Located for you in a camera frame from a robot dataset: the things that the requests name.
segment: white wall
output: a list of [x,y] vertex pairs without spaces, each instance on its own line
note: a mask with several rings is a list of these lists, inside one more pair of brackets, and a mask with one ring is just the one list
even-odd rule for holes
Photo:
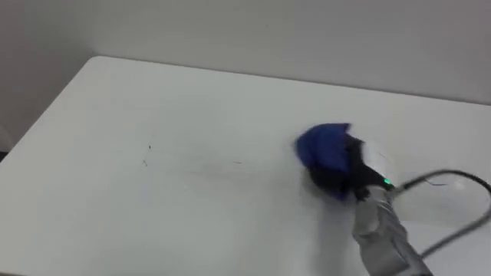
[[[49,6],[54,1],[46,1]],[[68,13],[0,1],[0,149],[12,147],[91,56]]]
[[91,51],[491,104],[490,12],[488,0],[3,0],[0,51],[15,54],[0,64],[0,123],[17,140]]

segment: wire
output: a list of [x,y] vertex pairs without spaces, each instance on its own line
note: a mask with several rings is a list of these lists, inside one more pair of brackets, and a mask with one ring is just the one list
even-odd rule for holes
[[[491,197],[491,186],[481,178],[470,174],[468,172],[463,172],[459,171],[456,169],[442,169],[442,170],[437,170],[434,172],[429,172],[426,173],[422,176],[418,176],[415,179],[412,179],[406,183],[403,183],[401,186],[397,187],[390,193],[391,199],[395,199],[397,196],[400,196],[402,193],[406,192],[409,189],[412,189],[413,187],[421,184],[422,182],[427,182],[427,179],[434,177],[434,176],[441,176],[444,174],[454,174],[458,176],[463,176],[465,178],[471,179],[474,182],[480,184],[484,189],[487,190],[489,193],[489,196]],[[491,219],[491,205],[489,206],[487,212],[484,213],[480,218],[476,219],[475,221],[469,223],[468,225],[462,227],[461,229],[457,230],[455,233],[448,235],[445,238],[442,238],[438,242],[436,242],[434,245],[431,245],[429,248],[423,251],[421,253],[422,258],[426,258],[430,256],[431,254],[435,253],[436,251],[439,251],[441,248],[447,246],[449,243],[456,241],[458,238],[463,237],[464,235],[467,235],[476,229],[478,229],[481,226],[484,226],[489,220]]]

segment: blue fabric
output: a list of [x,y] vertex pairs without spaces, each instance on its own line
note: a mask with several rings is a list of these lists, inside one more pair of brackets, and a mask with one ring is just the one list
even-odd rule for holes
[[307,168],[321,167],[348,172],[345,149],[349,123],[325,123],[314,126],[297,139],[297,155]]

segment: table surface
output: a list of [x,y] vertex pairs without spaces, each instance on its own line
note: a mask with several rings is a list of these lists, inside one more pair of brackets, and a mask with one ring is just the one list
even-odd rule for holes
[[[0,166],[0,271],[366,275],[352,204],[308,189],[292,150],[328,122],[390,153],[395,182],[442,167],[491,176],[491,107],[95,57]],[[489,204],[445,181],[398,203],[418,249]],[[428,264],[489,275],[489,237]]]

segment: metal robot arm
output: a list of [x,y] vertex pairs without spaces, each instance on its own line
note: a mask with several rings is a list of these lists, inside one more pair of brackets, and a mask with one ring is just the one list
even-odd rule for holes
[[407,241],[407,231],[392,208],[388,191],[366,186],[355,211],[353,236],[370,276],[432,276],[423,258]]

